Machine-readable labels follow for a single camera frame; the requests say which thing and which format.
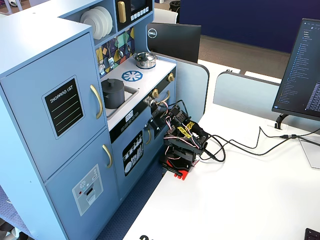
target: trash can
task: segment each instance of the trash can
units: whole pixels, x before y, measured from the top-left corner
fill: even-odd
[[[178,24],[180,20],[180,1],[171,1],[169,10],[178,13],[178,17],[176,18],[176,23]]]

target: blue wall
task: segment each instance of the blue wall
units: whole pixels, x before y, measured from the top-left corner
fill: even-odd
[[[202,34],[290,53],[302,18],[320,19],[319,0],[182,0],[181,24]]]

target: black pot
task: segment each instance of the black pot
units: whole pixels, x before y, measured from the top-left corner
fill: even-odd
[[[104,106],[107,109],[117,109],[125,102],[125,85],[123,81],[108,78],[101,82]]]

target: toy kitchen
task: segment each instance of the toy kitchen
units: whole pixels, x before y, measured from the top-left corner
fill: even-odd
[[[158,103],[203,115],[207,70],[149,52],[153,19],[50,0],[0,20],[0,185],[33,238],[96,239],[164,145]]]

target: yellow label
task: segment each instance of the yellow label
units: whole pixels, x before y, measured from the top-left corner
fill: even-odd
[[[191,130],[194,125],[195,125],[195,123],[194,123],[193,121],[191,121],[191,122],[189,122],[189,123],[186,125],[186,127],[187,127],[189,130]]]
[[[191,135],[182,127],[182,126],[178,126],[178,129],[180,130],[180,132],[185,135],[188,139],[191,138]]]

